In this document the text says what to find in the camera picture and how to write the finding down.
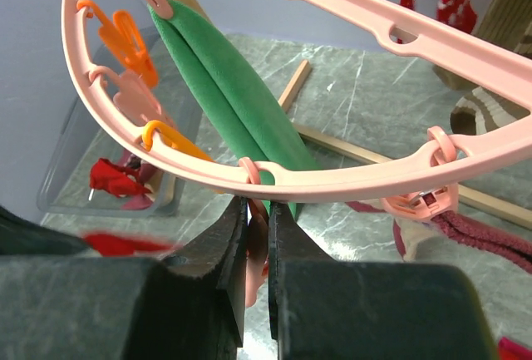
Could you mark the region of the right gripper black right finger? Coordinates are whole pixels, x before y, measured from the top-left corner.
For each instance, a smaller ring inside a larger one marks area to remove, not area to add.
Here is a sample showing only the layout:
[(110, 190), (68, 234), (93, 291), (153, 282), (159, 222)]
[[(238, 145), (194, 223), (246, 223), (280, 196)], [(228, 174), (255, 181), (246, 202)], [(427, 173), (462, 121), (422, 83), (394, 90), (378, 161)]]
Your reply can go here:
[(333, 259), (280, 203), (270, 208), (268, 305), (282, 359), (498, 356), (457, 267)]

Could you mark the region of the brown sock pair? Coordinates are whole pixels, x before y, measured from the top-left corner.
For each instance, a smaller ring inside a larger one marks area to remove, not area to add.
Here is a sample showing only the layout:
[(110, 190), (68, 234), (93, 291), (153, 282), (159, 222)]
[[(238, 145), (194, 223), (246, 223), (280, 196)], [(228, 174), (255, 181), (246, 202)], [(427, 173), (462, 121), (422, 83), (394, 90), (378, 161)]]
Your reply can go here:
[(455, 134), (479, 136), (531, 113), (531, 0), (492, 0), (455, 67), (433, 67), (451, 89), (465, 93), (450, 114)]

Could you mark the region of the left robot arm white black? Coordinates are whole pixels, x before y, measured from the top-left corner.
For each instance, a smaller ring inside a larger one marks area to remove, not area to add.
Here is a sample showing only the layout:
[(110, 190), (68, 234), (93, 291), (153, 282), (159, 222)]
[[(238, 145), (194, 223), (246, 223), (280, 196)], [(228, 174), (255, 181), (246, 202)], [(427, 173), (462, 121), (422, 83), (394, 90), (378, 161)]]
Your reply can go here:
[(1, 255), (77, 255), (92, 250), (82, 238), (48, 229), (1, 207)]

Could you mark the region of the red sock front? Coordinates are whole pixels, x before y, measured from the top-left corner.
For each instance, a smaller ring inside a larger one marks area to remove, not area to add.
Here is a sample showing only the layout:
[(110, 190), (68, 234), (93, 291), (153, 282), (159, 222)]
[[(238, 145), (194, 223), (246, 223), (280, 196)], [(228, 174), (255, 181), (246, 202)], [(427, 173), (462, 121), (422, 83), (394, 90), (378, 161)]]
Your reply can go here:
[(132, 177), (138, 178), (136, 171), (100, 158), (91, 168), (89, 186), (93, 190), (104, 190), (115, 197), (147, 193), (148, 190), (134, 182)]

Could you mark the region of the striped beige purple sock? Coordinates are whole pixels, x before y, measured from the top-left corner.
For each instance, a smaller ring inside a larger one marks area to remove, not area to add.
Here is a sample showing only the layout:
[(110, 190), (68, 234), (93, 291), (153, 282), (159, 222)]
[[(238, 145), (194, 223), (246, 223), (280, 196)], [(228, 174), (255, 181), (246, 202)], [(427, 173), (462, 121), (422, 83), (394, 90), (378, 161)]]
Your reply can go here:
[(124, 150), (118, 165), (128, 167), (136, 171), (138, 178), (132, 177), (134, 182), (138, 182), (148, 190), (133, 196), (126, 196), (127, 201), (121, 206), (123, 210), (145, 210), (150, 208), (158, 197), (163, 178), (163, 172), (153, 165), (144, 162), (141, 158)]

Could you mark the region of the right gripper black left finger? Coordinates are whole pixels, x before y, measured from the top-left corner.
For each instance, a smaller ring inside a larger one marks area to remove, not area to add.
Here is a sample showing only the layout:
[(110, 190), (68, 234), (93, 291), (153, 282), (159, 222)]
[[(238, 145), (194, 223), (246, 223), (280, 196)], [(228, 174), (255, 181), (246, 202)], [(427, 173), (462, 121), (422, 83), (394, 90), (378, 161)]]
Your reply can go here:
[(2, 358), (235, 358), (246, 227), (246, 204), (235, 197), (169, 253), (1, 255)]

